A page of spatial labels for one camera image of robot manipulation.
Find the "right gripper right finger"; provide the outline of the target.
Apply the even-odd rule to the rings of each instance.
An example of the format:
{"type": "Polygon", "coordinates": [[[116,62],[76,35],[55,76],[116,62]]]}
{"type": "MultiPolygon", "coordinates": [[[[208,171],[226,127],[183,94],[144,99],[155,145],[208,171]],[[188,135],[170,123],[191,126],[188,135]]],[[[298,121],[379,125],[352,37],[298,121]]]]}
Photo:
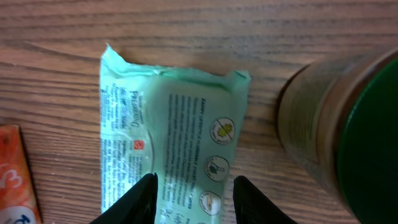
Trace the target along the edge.
{"type": "Polygon", "coordinates": [[[233,202],[237,224],[297,224],[243,175],[234,179],[233,202]]]}

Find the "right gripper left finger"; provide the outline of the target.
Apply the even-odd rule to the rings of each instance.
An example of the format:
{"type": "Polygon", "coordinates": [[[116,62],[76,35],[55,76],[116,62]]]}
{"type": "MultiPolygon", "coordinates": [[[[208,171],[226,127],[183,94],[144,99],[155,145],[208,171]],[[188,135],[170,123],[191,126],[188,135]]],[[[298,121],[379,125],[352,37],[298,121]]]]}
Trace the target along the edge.
{"type": "Polygon", "coordinates": [[[154,224],[157,192],[157,174],[146,174],[90,224],[154,224]]]}

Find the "teal orange snack packet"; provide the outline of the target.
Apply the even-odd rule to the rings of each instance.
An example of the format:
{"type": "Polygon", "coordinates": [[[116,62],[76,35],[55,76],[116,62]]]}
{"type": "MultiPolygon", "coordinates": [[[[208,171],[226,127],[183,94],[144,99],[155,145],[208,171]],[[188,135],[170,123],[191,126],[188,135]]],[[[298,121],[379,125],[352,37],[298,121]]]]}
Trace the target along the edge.
{"type": "Polygon", "coordinates": [[[221,223],[251,77],[139,65],[107,47],[99,70],[101,210],[156,177],[153,223],[221,223]]]}

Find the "small orange snack packet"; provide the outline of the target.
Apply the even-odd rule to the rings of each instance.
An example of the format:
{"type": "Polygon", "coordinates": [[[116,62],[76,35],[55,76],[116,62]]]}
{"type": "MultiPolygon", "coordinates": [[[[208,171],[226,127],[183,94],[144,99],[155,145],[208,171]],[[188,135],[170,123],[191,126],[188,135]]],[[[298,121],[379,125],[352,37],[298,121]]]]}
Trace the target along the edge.
{"type": "Polygon", "coordinates": [[[20,128],[1,126],[1,223],[42,223],[20,128]]]}

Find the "green lidded jar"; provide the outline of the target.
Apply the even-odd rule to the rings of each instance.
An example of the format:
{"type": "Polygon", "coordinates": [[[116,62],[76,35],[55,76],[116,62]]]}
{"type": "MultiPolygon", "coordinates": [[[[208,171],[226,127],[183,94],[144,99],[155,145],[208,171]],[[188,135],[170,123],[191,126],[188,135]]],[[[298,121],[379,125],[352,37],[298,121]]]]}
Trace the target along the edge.
{"type": "Polygon", "coordinates": [[[397,48],[297,72],[277,113],[283,148],[361,223],[397,222],[397,48]]]}

